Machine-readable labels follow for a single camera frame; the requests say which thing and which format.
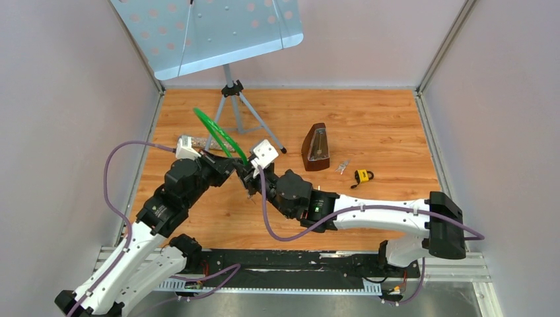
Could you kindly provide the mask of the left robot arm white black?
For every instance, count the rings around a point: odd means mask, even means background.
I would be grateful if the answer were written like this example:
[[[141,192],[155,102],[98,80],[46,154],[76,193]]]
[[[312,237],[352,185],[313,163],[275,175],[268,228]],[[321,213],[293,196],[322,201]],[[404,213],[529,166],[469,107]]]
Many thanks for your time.
[[[127,316],[163,281],[202,265],[202,247],[185,234],[172,233],[211,187],[219,187],[239,158],[203,151],[172,163],[137,214],[131,230],[100,269],[74,291],[62,291],[55,304],[66,316]]]

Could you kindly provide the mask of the yellow padlock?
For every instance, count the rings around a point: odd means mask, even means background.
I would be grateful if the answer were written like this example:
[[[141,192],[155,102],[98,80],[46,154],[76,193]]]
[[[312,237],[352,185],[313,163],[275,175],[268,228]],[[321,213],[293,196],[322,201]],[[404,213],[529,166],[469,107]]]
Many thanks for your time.
[[[358,187],[360,184],[369,182],[374,179],[374,173],[369,170],[365,169],[358,169],[354,172],[354,178],[356,183],[353,184],[350,188],[354,189]]]

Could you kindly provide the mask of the green cable lock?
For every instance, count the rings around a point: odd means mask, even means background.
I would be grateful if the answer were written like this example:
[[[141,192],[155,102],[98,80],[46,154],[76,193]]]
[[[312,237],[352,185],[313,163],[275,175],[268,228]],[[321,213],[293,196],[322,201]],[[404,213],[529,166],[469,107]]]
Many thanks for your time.
[[[227,145],[229,145],[233,152],[238,155],[242,164],[248,164],[248,157],[245,152],[241,149],[239,144],[214,120],[212,120],[206,113],[204,113],[199,108],[194,108],[193,112],[197,119],[204,125],[206,130],[209,132],[210,136],[217,142],[219,148],[224,152],[227,158],[233,159],[233,155],[228,150]]]

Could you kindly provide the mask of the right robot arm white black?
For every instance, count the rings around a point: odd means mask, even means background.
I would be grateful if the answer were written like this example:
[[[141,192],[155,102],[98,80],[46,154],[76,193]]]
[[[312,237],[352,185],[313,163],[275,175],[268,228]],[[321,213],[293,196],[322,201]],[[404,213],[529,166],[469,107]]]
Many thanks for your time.
[[[315,189],[292,170],[278,176],[273,166],[258,170],[239,165],[236,173],[250,195],[261,194],[263,208],[272,205],[285,218],[298,221],[304,234],[349,229],[403,233],[380,243],[377,266],[384,275],[395,275],[420,258],[466,257],[462,210],[444,192],[409,201],[360,199]]]

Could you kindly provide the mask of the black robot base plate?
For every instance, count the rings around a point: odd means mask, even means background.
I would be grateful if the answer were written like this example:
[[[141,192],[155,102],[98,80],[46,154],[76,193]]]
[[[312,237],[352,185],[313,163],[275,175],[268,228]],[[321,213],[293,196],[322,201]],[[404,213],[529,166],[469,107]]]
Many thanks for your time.
[[[249,289],[359,289],[365,281],[398,281],[419,276],[417,262],[405,268],[379,260],[376,252],[303,250],[203,250],[184,275],[210,275],[238,264],[226,283]]]

